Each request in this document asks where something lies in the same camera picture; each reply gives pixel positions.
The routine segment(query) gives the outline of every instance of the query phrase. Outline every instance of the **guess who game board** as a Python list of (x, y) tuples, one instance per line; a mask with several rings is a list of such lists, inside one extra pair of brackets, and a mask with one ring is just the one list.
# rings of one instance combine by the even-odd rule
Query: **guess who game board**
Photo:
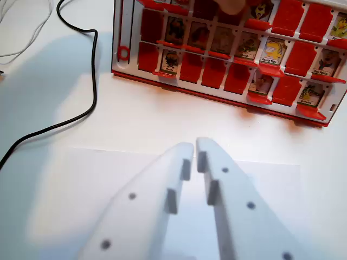
[(327, 126), (346, 90), (345, 0), (116, 0), (112, 73)]

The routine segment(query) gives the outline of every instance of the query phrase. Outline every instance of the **red hinge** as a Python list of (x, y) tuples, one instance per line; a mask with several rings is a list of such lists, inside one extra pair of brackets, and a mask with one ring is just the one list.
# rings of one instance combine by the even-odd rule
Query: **red hinge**
[(214, 51), (209, 51), (208, 52), (208, 55), (212, 56), (212, 57), (216, 57), (216, 58), (221, 58), (221, 59), (230, 59), (231, 57), (226, 55), (226, 54), (223, 54), (223, 53), (216, 53)]
[(204, 54), (205, 50), (202, 50), (198, 47), (193, 47), (193, 46), (189, 46), (189, 45), (182, 45), (182, 48), (191, 51), (192, 53), (199, 53), (199, 54)]
[(328, 40), (326, 45), (330, 45), (330, 46), (334, 46), (337, 48), (347, 50), (347, 40), (346, 39)]
[(258, 67), (258, 64), (256, 64), (254, 61), (246, 60), (245, 58), (237, 58), (234, 57), (234, 63), (250, 66), (250, 67)]
[(261, 103), (264, 105), (271, 105), (272, 101), (267, 99), (267, 96), (259, 95), (253, 92), (248, 92), (247, 97), (249, 100), (256, 102), (256, 103)]
[(324, 121), (326, 119), (326, 117), (322, 113), (318, 112), (317, 107), (309, 107), (306, 105), (298, 104), (297, 110), (300, 111), (302, 115), (308, 118), (313, 118), (321, 121)]
[(266, 31), (267, 29), (270, 29), (272, 25), (266, 21), (248, 19), (245, 23), (245, 27), (254, 30)]
[(269, 75), (269, 76), (274, 76), (274, 77), (283, 77), (284, 76), (283, 71), (280, 70), (280, 66), (259, 63), (259, 70), (263, 74)]
[(164, 46), (168, 46), (168, 47), (173, 47), (173, 48), (177, 48), (177, 49), (181, 49), (182, 45), (175, 45), (173, 43), (170, 42), (165, 42), (165, 41), (157, 41), (158, 44), (164, 45)]
[(336, 77), (329, 77), (329, 76), (326, 76), (326, 75), (312, 74), (311, 79), (313, 79), (313, 80), (320, 80), (320, 81), (324, 81), (324, 82), (327, 82), (327, 83), (343, 83), (343, 84), (346, 84), (345, 80), (341, 80), (341, 79), (338, 79)]

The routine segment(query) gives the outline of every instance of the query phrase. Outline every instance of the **character card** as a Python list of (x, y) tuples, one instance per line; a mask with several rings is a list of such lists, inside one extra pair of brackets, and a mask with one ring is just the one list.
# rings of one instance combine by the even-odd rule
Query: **character card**
[(162, 64), (160, 70), (172, 75), (177, 74), (178, 69), (178, 56), (177, 52), (173, 50), (163, 50)]
[(300, 94), (298, 103), (310, 107), (317, 107), (323, 95), (324, 89), (322, 84), (308, 82), (303, 92)]
[(254, 74), (252, 83), (249, 85), (248, 91), (266, 96), (267, 93), (269, 93), (272, 82), (273, 78), (271, 76), (256, 72)]
[(176, 45), (182, 45), (185, 31), (183, 19), (176, 17), (168, 17), (168, 25), (166, 27), (165, 41)]
[(229, 55), (230, 51), (232, 50), (234, 38), (235, 36), (233, 35), (233, 31), (231, 29), (216, 27), (216, 32), (211, 45), (211, 51)]
[(339, 53), (333, 50), (323, 49), (312, 73), (332, 77), (340, 63)]
[(330, 31), (330, 35), (327, 37), (330, 40), (347, 38), (347, 14), (339, 12), (334, 25)]
[(285, 46), (284, 40), (268, 38), (259, 62), (279, 65), (284, 56), (284, 53), (286, 52), (286, 49), (287, 46)]
[(235, 57), (254, 60), (256, 51), (259, 48), (260, 40), (257, 34), (242, 32), (239, 46), (236, 50)]
[(209, 34), (210, 30), (207, 28), (207, 24), (192, 22), (188, 38), (188, 45), (198, 47), (202, 50), (206, 49)]
[(250, 17), (261, 21), (269, 21), (273, 3), (270, 0), (263, 0), (257, 6), (250, 7)]

